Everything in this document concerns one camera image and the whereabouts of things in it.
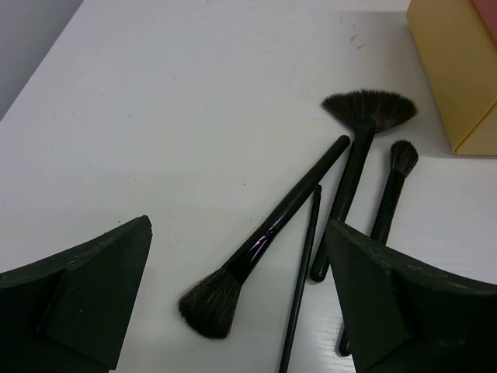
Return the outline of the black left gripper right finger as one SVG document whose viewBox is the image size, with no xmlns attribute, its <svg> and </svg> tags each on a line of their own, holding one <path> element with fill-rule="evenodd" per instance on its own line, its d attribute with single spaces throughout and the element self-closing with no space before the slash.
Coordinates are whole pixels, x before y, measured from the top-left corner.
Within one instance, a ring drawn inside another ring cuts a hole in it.
<svg viewBox="0 0 497 373">
<path fill-rule="evenodd" d="M 328 259 L 357 372 L 494 372 L 496 286 L 327 224 Z"/>
</svg>

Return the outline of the black round blush brush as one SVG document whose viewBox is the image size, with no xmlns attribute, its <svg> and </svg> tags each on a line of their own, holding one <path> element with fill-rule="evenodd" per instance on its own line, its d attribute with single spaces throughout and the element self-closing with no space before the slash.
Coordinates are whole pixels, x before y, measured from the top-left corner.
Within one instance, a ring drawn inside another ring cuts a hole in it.
<svg viewBox="0 0 497 373">
<path fill-rule="evenodd" d="M 406 178 L 419 160 L 414 145 L 407 140 L 396 141 L 390 149 L 391 170 L 388 175 L 370 237 L 385 245 Z"/>
</svg>

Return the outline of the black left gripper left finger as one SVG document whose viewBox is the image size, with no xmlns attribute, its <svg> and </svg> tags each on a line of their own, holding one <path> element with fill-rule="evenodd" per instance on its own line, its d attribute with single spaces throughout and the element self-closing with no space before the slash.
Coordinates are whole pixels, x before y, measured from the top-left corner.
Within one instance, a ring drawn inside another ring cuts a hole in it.
<svg viewBox="0 0 497 373">
<path fill-rule="evenodd" d="M 1 274 L 3 370 L 114 370 L 151 247 L 148 216 Z"/>
</svg>

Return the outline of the thin black liner brush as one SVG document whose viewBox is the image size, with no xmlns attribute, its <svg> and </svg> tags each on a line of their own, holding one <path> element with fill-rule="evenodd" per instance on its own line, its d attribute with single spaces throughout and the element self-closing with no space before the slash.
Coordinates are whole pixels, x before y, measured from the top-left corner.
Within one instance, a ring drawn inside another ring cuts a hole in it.
<svg viewBox="0 0 497 373">
<path fill-rule="evenodd" d="M 319 216 L 320 203 L 321 203 L 321 191 L 322 191 L 321 185 L 317 185 L 315 187 L 314 194 L 312 197 L 310 218 L 308 222 L 308 228 L 306 231 L 304 245 L 302 248 L 301 261 L 298 268 L 297 279 L 295 282 L 294 294 L 291 302 L 290 314 L 288 317 L 287 328 L 283 342 L 283 350 L 278 367 L 278 373 L 286 373 L 290 363 L 290 356 L 294 343 L 294 336 L 296 333 L 297 322 L 298 322 L 301 302 L 304 293 L 304 287 L 306 284 L 308 268 L 311 261 L 311 253 L 313 250 L 313 245 L 315 240 L 315 232 L 318 224 L 318 216 Z"/>
</svg>

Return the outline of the orange drawer organizer box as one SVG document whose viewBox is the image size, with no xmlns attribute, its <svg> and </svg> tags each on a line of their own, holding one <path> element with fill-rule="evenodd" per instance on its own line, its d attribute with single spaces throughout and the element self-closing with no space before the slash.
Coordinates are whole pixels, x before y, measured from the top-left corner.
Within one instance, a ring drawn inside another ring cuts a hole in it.
<svg viewBox="0 0 497 373">
<path fill-rule="evenodd" d="M 496 154 L 496 3 L 416 0 L 406 12 L 453 152 Z"/>
</svg>

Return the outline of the black fan brush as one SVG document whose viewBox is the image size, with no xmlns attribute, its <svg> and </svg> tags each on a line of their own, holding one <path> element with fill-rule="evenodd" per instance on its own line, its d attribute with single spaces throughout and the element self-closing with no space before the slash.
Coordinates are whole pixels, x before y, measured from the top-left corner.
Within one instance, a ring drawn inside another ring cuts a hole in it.
<svg viewBox="0 0 497 373">
<path fill-rule="evenodd" d="M 372 89 L 331 94 L 322 101 L 321 107 L 354 132 L 353 143 L 328 217 L 328 221 L 345 221 L 375 134 L 406 123 L 418 113 L 418 110 L 411 99 L 399 93 Z M 388 192 L 387 195 L 390 194 L 392 197 L 388 195 L 386 200 L 384 198 L 381 202 L 377 216 L 380 222 L 375 222 L 371 232 L 371 238 L 381 244 L 386 244 L 388 240 L 394 211 L 400 197 L 399 183 L 404 177 L 400 176 L 399 171 L 392 171 L 394 185 L 397 183 L 394 189 L 398 191 L 393 192 L 393 195 Z M 327 234 L 323 233 L 309 273 L 309 277 L 315 283 L 321 283 L 329 269 L 326 243 L 331 243 L 331 239 L 326 236 Z"/>
</svg>

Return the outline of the black angled powder brush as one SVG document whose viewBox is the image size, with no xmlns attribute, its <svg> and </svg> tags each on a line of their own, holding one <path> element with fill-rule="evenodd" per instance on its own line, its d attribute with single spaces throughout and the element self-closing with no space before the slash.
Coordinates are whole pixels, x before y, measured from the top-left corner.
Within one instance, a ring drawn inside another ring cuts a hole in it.
<svg viewBox="0 0 497 373">
<path fill-rule="evenodd" d="M 229 335 L 242 285 L 349 144 L 348 136 L 338 137 L 227 261 L 180 296 L 179 314 L 193 331 L 211 340 Z"/>
</svg>

